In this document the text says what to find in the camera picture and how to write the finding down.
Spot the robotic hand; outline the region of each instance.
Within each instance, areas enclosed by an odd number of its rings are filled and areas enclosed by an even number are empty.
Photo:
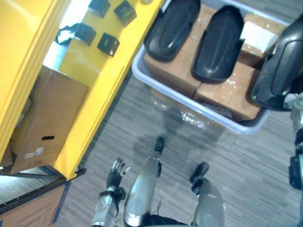
[[[92,227],[112,227],[119,211],[119,202],[125,199],[124,188],[119,187],[122,177],[131,170],[125,167],[122,158],[117,158],[107,177],[107,189],[99,194],[96,213],[92,219]]]

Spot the label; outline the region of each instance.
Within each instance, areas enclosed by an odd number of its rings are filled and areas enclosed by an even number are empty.
[[[240,39],[245,39],[245,44],[264,52],[277,41],[278,35],[248,21],[244,25]]]
[[[34,156],[35,157],[40,156],[43,152],[43,149],[44,147],[37,148],[36,151],[34,152]]]
[[[33,157],[34,156],[34,153],[27,153],[27,154],[25,154],[25,159],[27,159],[27,158],[31,158],[31,157]]]

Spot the yellow shelf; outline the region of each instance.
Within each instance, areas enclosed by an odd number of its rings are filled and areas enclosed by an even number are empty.
[[[69,2],[0,1],[0,160]]]
[[[75,170],[164,0],[153,0],[147,5],[140,0],[128,0],[135,8],[137,17],[127,27],[123,27],[113,11],[121,2],[122,0],[110,1],[111,6],[104,18],[90,11],[86,13],[83,23],[91,26],[97,34],[90,46],[73,39],[59,67],[59,71],[90,88],[65,145],[53,165],[68,180],[76,176]],[[120,42],[114,57],[97,48],[104,32]]]

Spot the cardboard box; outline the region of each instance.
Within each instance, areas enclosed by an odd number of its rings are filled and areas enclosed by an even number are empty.
[[[42,67],[32,106],[11,137],[17,155],[11,173],[54,162],[77,117],[87,86]]]
[[[25,102],[23,110],[22,110],[22,112],[21,112],[21,114],[18,118],[16,126],[23,120],[23,118],[25,117],[25,115],[29,111],[29,108],[30,108],[31,105],[32,105],[32,100],[30,98],[28,98],[27,101]]]
[[[13,160],[11,156],[10,144],[8,144],[3,154],[2,160],[0,161],[0,166],[9,166],[11,164],[13,164]]]
[[[194,100],[235,121],[253,119],[260,110],[250,99],[258,75],[258,70],[237,62],[229,79],[221,84],[202,83]]]
[[[2,227],[53,227],[65,185],[0,215]]]
[[[244,23],[241,37],[246,39],[238,61],[260,70],[267,53],[286,26],[253,13],[244,17]]]
[[[159,62],[146,54],[144,60],[150,76],[185,96],[192,98],[197,87],[200,85],[200,81],[192,77],[191,67],[199,41],[215,12],[215,9],[204,5],[201,6],[200,14],[193,25],[188,39],[173,61]]]

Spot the white plastic bin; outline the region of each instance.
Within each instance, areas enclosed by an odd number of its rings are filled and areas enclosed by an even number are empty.
[[[170,1],[167,1],[164,4],[164,7],[163,7],[164,9],[167,7],[168,2],[170,2]],[[245,16],[245,14],[247,12],[254,12],[254,13],[258,13],[261,16],[270,18],[271,20],[277,21],[281,24],[287,25],[286,22],[284,22],[280,19],[274,18],[270,15],[267,15],[263,12],[259,12],[251,7],[248,7],[248,6],[238,3],[238,2],[234,2],[232,0],[202,0],[201,2],[202,2],[202,4],[210,6],[214,9],[219,9],[223,5],[231,4],[240,9],[242,16]],[[169,88],[168,86],[158,82],[157,80],[151,78],[149,76],[149,73],[146,69],[146,65],[144,62],[145,53],[146,53],[146,51],[145,51],[144,45],[142,45],[132,64],[132,71],[133,71],[134,75],[140,81],[155,88],[162,94],[183,104],[184,106],[200,113],[202,116],[205,116],[205,117],[209,118],[210,120],[217,122],[234,132],[241,133],[241,134],[252,134],[252,133],[257,132],[258,130],[261,129],[261,127],[263,126],[266,119],[268,118],[268,116],[271,113],[270,110],[262,108],[255,119],[249,120],[249,121],[234,122],[233,120],[231,120],[219,113],[216,113],[215,111],[203,106],[202,104],[182,95],[181,93],[179,93],[179,92]]]

